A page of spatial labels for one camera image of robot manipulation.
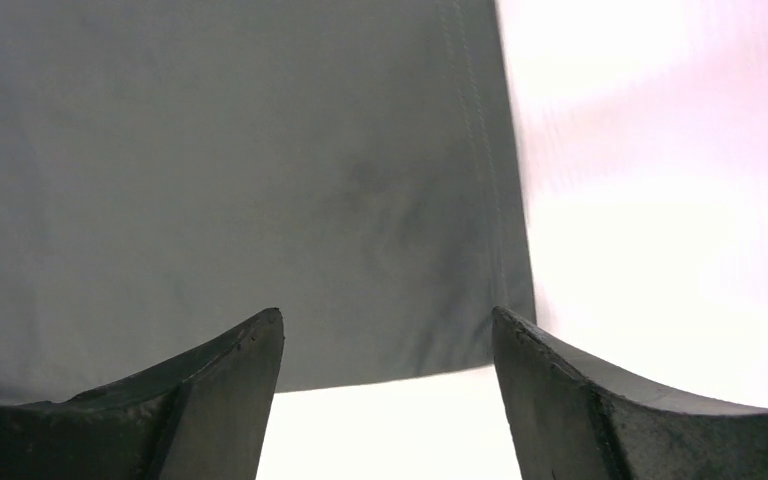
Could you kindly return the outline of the dark grey t shirt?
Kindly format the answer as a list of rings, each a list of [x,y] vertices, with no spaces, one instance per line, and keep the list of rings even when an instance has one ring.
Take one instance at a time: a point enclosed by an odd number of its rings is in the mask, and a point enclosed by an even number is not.
[[[0,1],[0,402],[284,317],[280,391],[533,308],[490,1]]]

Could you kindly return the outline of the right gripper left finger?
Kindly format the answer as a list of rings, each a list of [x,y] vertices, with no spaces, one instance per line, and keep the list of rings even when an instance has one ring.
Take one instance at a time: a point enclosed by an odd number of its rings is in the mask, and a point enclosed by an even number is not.
[[[0,479],[253,479],[284,339],[269,308],[65,402],[0,405]]]

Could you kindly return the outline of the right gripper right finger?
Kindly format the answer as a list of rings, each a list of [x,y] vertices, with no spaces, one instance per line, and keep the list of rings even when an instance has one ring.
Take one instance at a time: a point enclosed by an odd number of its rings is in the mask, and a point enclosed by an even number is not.
[[[629,372],[501,307],[494,364],[525,479],[768,479],[768,409]]]

